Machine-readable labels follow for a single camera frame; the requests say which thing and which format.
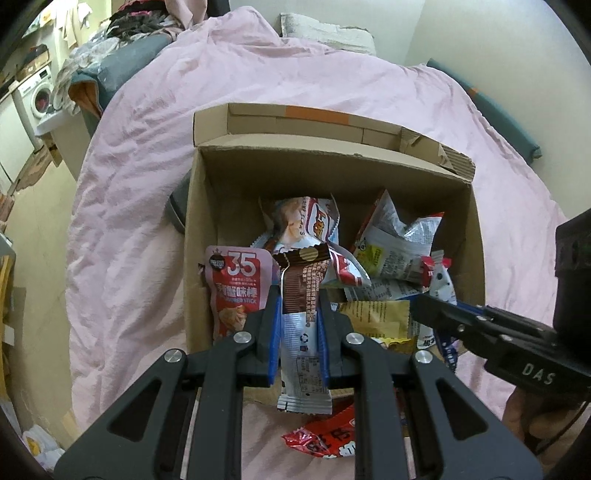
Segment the white cabinet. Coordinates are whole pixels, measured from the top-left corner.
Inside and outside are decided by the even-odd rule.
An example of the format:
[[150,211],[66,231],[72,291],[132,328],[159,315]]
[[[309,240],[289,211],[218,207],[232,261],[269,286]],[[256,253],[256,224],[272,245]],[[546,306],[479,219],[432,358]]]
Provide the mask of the white cabinet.
[[29,156],[33,144],[18,116],[12,95],[0,103],[0,189],[6,193],[18,177]]

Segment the washing machine door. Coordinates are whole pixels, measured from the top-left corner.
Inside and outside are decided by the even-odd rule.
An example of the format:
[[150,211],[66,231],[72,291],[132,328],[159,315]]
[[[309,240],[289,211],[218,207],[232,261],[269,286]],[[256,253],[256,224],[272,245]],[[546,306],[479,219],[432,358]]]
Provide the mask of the washing machine door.
[[51,102],[51,85],[40,83],[35,87],[31,94],[31,112],[37,119],[46,114]]

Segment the bed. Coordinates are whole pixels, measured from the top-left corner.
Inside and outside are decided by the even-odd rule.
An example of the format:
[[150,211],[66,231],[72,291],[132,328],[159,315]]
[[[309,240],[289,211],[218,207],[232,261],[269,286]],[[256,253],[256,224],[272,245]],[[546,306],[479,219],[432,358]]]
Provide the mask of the bed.
[[[164,351],[184,348],[184,238],[164,206],[191,167],[193,113],[226,102],[368,116],[468,155],[487,304],[551,323],[554,231],[566,218],[462,87],[427,66],[281,39],[243,7],[181,33],[115,94],[91,140],[67,247],[72,402],[82,430]],[[512,387],[482,364],[466,353],[458,376],[500,416]],[[352,478],[352,459],[314,459],[284,446],[281,435],[302,422],[245,405],[243,478]]]

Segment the red wrapper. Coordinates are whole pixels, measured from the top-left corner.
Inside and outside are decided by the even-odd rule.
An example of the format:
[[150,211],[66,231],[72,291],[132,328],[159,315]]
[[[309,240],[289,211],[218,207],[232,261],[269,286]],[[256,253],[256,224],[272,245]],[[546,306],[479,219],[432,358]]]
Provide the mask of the red wrapper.
[[355,409],[353,405],[327,420],[318,420],[287,433],[285,444],[320,458],[355,455]]
[[248,313],[265,308],[274,260],[267,250],[222,246],[207,247],[206,258],[217,340],[242,330]]

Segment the yellow snack packet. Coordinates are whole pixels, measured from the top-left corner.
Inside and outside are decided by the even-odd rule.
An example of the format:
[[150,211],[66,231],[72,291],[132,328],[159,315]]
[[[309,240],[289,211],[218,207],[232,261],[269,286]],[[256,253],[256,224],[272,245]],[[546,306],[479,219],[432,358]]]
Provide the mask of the yellow snack packet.
[[406,353],[411,355],[416,346],[416,337],[413,338],[374,338],[376,342],[382,345],[385,349],[398,352]]
[[408,300],[348,301],[339,304],[339,311],[351,319],[355,332],[377,338],[408,338]]

